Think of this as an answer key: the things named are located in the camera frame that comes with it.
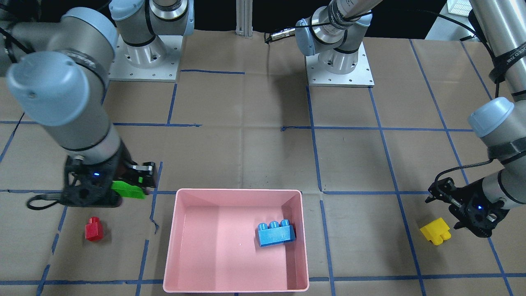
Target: metal base plate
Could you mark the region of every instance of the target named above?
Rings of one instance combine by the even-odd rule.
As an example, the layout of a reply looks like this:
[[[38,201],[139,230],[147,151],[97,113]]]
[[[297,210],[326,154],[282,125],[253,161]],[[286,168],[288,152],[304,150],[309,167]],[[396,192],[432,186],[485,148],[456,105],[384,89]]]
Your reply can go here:
[[[182,36],[159,36],[166,46],[167,56],[162,64],[154,68],[136,68],[126,57],[128,54],[121,36],[117,41],[115,60],[108,77],[114,81],[164,81],[175,82],[179,73],[179,61],[183,50]]]
[[[365,54],[363,43],[358,49],[358,63],[355,70],[349,74],[339,75],[330,73],[318,63],[318,55],[306,56],[307,78],[312,86],[344,86],[344,87],[370,87],[374,86],[369,61]]]

